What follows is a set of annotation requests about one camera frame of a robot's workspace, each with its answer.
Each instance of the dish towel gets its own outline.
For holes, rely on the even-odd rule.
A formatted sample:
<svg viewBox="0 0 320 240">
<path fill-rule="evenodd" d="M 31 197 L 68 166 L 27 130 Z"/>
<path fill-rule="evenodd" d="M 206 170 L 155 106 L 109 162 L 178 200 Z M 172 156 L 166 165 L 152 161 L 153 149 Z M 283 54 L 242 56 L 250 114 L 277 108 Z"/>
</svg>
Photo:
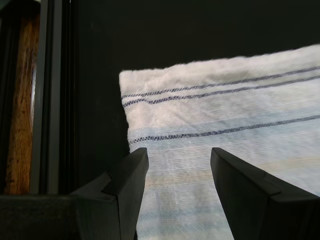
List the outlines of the dish towel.
<svg viewBox="0 0 320 240">
<path fill-rule="evenodd" d="M 320 45 L 127 70 L 119 81 L 130 151 L 149 156 L 140 240 L 233 239 L 213 147 L 320 196 Z"/>
</svg>

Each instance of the dark background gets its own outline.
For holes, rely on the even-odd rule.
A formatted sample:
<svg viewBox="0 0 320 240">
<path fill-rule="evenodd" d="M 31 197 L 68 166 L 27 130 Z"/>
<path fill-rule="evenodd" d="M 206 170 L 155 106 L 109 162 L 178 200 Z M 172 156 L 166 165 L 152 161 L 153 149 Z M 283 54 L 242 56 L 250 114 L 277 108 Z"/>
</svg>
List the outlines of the dark background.
<svg viewBox="0 0 320 240">
<path fill-rule="evenodd" d="M 320 41 L 319 1 L 75 2 L 79 186 L 129 153 L 119 87 L 122 70 L 261 55 Z"/>
</svg>

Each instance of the wooden surface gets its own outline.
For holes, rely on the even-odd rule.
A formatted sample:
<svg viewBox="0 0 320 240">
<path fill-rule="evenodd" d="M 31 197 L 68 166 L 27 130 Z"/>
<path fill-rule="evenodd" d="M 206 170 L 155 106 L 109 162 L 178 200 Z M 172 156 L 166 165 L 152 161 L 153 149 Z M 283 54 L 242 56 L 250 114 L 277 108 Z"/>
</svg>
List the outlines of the wooden surface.
<svg viewBox="0 0 320 240">
<path fill-rule="evenodd" d="M 21 19 L 4 191 L 6 194 L 25 194 L 30 187 L 39 25 L 39 13 L 23 16 Z"/>
</svg>

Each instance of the white towel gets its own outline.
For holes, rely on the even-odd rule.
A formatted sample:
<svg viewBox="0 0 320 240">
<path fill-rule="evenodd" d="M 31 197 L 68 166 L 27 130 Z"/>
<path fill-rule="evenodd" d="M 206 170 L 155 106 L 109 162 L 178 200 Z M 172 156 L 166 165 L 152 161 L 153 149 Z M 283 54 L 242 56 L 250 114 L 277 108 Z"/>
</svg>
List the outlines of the white towel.
<svg viewBox="0 0 320 240">
<path fill-rule="evenodd" d="M 130 151 L 149 156 L 140 240 L 233 239 L 212 147 L 320 195 L 320 45 L 123 71 L 119 80 Z"/>
</svg>

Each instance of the navy stripe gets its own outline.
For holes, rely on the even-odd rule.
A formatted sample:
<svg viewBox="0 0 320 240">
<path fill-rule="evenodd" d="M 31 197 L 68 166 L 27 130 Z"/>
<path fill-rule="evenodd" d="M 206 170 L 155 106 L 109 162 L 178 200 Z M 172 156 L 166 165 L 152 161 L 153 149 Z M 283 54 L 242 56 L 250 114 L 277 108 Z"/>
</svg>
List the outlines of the navy stripe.
<svg viewBox="0 0 320 240">
<path fill-rule="evenodd" d="M 319 78 L 320 78 L 320 75 L 317 75 L 317 76 L 311 76 L 308 78 L 296 79 L 296 80 L 285 81 L 285 82 L 278 82 L 278 83 L 262 85 L 262 86 L 247 86 L 247 87 L 240 87 L 240 88 L 230 89 L 230 90 L 212 91 L 212 92 L 207 92 L 207 93 L 203 93 L 203 94 L 186 95 L 186 96 L 169 96 L 169 97 L 165 97 L 165 98 L 161 98 L 161 99 L 157 99 L 157 100 L 147 100 L 145 98 L 139 98 L 136 100 L 126 102 L 125 104 L 123 104 L 123 107 L 125 108 L 125 107 L 132 105 L 132 104 L 137 104 L 140 102 L 145 102 L 147 104 L 160 104 L 160 103 L 172 101 L 172 100 L 200 99 L 200 98 L 213 96 L 213 95 L 232 94 L 232 93 L 237 93 L 237 92 L 246 91 L 246 90 L 275 88 L 275 87 L 279 87 L 279 86 L 301 83 L 301 82 L 306 82 L 306 81 L 315 80 L 315 79 L 319 79 Z"/>
<path fill-rule="evenodd" d="M 166 136 L 143 136 L 143 137 L 139 137 L 137 139 L 134 139 L 134 140 L 130 141 L 129 143 L 135 144 L 135 143 L 139 143 L 139 142 L 143 142 L 143 141 L 162 141 L 162 140 L 172 140 L 172 139 L 207 137 L 207 136 L 212 136 L 212 135 L 235 133 L 235 132 L 240 132 L 240 131 L 248 130 L 248 129 L 259 129 L 259 128 L 278 126 L 278 125 L 286 125 L 286 124 L 292 124 L 292 123 L 305 122 L 305 121 L 310 121 L 310 120 L 315 120 L 315 119 L 320 119 L 320 115 L 306 116 L 306 117 L 284 120 L 284 121 L 260 123 L 260 124 L 255 124 L 255 125 L 240 126 L 240 127 L 228 128 L 228 129 L 217 130 L 217 131 L 207 131 L 207 132 L 201 132 L 201 133 L 184 133 L 184 134 L 173 134 L 173 135 L 166 135 Z"/>
<path fill-rule="evenodd" d="M 205 89 L 205 88 L 217 87 L 217 86 L 226 86 L 226 85 L 234 85 L 234 84 L 256 82 L 256 81 L 261 81 L 261 80 L 268 80 L 268 79 L 277 79 L 277 78 L 290 76 L 290 75 L 294 75 L 294 74 L 312 72 L 312 71 L 319 70 L 319 69 L 320 69 L 320 66 L 315 66 L 315 67 L 310 67 L 310 68 L 305 68 L 305 69 L 300 69 L 300 70 L 295 70 L 295 71 L 288 71 L 288 72 L 280 73 L 280 74 L 260 76 L 260 77 L 242 79 L 242 80 L 231 81 L 231 82 L 212 83 L 212 84 L 204 84 L 204 85 L 197 85 L 197 86 L 185 86 L 185 87 L 165 89 L 165 90 L 160 90 L 160 91 L 150 91 L 150 92 L 145 92 L 145 93 L 128 94 L 128 95 L 123 95 L 121 97 L 121 99 L 130 98 L 130 97 L 146 97 L 146 96 L 159 95 L 159 94 L 164 94 L 164 93 L 174 93 L 174 92 L 186 91 L 186 90 Z"/>
</svg>

